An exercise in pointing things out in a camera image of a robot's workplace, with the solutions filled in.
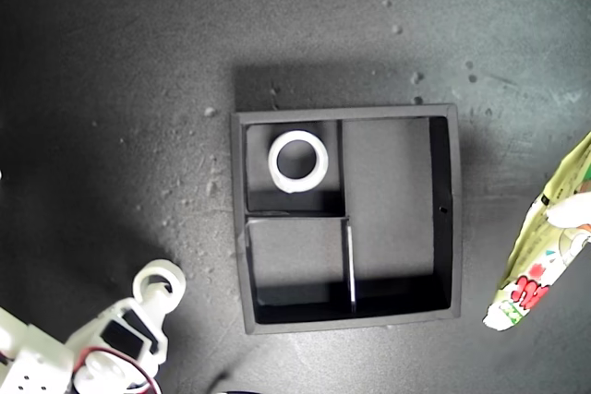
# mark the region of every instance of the debris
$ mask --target debris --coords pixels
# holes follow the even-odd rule
[[[203,115],[206,116],[206,117],[213,117],[217,113],[218,113],[218,111],[215,108],[213,108],[212,106],[208,106],[205,109],[205,112],[203,113]]]
[[[412,83],[413,85],[418,85],[424,78],[425,76],[422,73],[415,71],[413,75],[410,77],[410,83]]]

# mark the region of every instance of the gray surface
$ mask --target gray surface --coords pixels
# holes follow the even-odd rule
[[[590,251],[519,328],[480,320],[529,203],[589,129],[591,0],[383,1],[0,0],[0,305],[64,339],[169,256],[189,282],[164,392],[223,371],[267,393],[586,392]],[[230,111],[415,96],[460,110],[462,316],[246,336]]]
[[[330,301],[330,283],[345,283],[341,219],[251,219],[254,282],[260,304]]]
[[[356,279],[433,273],[428,119],[343,122]]]

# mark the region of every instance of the white plastic part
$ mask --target white plastic part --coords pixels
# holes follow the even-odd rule
[[[314,165],[314,169],[312,169],[310,174],[301,179],[292,179],[285,176],[279,171],[279,165],[277,164],[280,151],[285,145],[295,141],[307,142],[316,153],[316,164]],[[271,178],[279,189],[287,194],[303,193],[315,188],[320,182],[322,182],[329,169],[329,154],[320,139],[308,131],[288,131],[287,133],[281,134],[273,141],[271,149],[269,150],[268,162]]]
[[[0,380],[0,394],[64,394],[74,357],[63,343],[29,325],[15,361]]]
[[[14,359],[26,335],[27,325],[0,308],[0,353]]]
[[[76,331],[66,345],[76,353],[89,346],[109,347],[102,333],[110,322],[116,322],[143,341],[139,356],[132,356],[146,373],[154,377],[158,366],[166,361],[168,339],[162,331],[164,317],[180,303],[187,281],[183,271],[168,260],[154,260],[146,265],[133,280],[134,298],[127,298],[104,310],[90,323]],[[126,321],[126,313],[133,311],[150,332],[157,344],[152,342]],[[145,379],[131,364],[107,353],[93,352],[86,364],[74,377],[74,386],[80,394],[103,394],[127,392],[130,385],[144,383]]]
[[[150,284],[150,277],[161,277],[170,285],[170,291],[162,282]],[[153,260],[133,280],[133,296],[149,313],[168,314],[180,304],[187,281],[181,268],[168,260]]]

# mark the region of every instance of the yellow wrapper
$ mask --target yellow wrapper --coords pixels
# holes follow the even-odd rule
[[[517,324],[591,242],[591,225],[562,229],[546,217],[548,206],[580,192],[591,192],[591,133],[562,160],[527,211],[499,290],[483,320],[486,326],[502,331]]]

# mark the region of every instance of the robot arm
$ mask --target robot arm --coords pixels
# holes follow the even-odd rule
[[[162,325],[187,287],[179,267],[154,260],[133,282],[133,298],[113,304],[60,343],[0,308],[0,394],[160,393],[153,378],[166,361]]]

